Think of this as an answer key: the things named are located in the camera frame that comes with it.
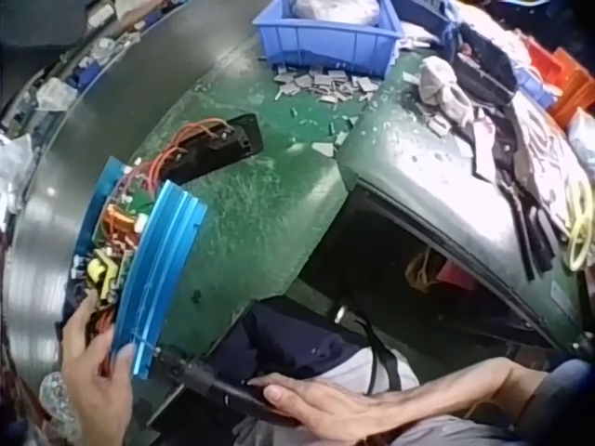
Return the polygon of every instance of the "orange bin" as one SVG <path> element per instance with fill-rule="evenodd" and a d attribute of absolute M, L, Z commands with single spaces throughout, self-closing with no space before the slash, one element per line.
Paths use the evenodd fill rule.
<path fill-rule="evenodd" d="M 527 47 L 531 64 L 537 68 L 542 79 L 548 84 L 556 85 L 562 72 L 562 64 L 533 37 L 521 34 L 521 40 Z"/>
<path fill-rule="evenodd" d="M 575 115 L 576 109 L 588 108 L 595 102 L 595 80 L 583 66 L 564 49 L 558 48 L 553 57 L 562 69 L 554 83 L 562 95 L 548 112 L 558 125 L 565 129 Z"/>

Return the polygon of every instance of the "black plastic bracket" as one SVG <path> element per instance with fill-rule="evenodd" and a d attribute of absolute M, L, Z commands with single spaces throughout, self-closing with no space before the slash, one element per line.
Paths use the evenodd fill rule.
<path fill-rule="evenodd" d="M 237 116 L 228 124 L 209 127 L 210 132 L 217 135 L 216 138 L 200 133 L 181 141 L 179 146 L 186 153 L 165 166 L 161 179 L 169 179 L 178 185 L 185 184 L 264 149 L 254 113 Z"/>

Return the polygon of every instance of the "fingernail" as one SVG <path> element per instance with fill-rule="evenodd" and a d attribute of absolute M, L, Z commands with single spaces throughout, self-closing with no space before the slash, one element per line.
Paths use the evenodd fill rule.
<path fill-rule="evenodd" d="M 277 386 L 268 386 L 264 389 L 264 396 L 271 402 L 278 401 L 283 396 L 283 391 Z"/>
<path fill-rule="evenodd" d="M 134 344 L 126 344 L 125 346 L 123 346 L 120 349 L 120 354 L 127 359 L 134 358 L 135 353 L 136 353 L 136 348 L 135 348 Z"/>

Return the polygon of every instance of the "left hand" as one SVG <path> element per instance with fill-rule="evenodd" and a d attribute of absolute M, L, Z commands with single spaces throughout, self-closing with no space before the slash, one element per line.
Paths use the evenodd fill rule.
<path fill-rule="evenodd" d="M 64 327 L 62 374 L 86 444 L 122 446 L 132 417 L 130 366 L 134 347 L 128 345 L 118 352 L 111 378 L 99 375 L 99 365 L 110 354 L 113 327 L 86 347 L 86 325 L 96 298 L 88 296 Z"/>

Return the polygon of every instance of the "black strap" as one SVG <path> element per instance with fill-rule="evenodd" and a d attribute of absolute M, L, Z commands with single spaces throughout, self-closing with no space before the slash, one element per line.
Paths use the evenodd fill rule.
<path fill-rule="evenodd" d="M 367 318 L 364 318 L 362 327 L 365 330 L 365 334 L 367 335 L 368 341 L 370 342 L 370 347 L 372 348 L 372 353 L 374 354 L 372 376 L 370 376 L 370 387 L 368 388 L 367 392 L 368 395 L 372 394 L 374 391 L 377 371 L 377 366 L 375 364 L 377 360 L 380 361 L 387 371 L 387 376 L 389 377 L 389 391 L 401 391 L 403 388 L 401 385 L 401 377 L 399 376 L 399 362 L 374 332 L 374 328 L 372 328 L 372 324 Z"/>

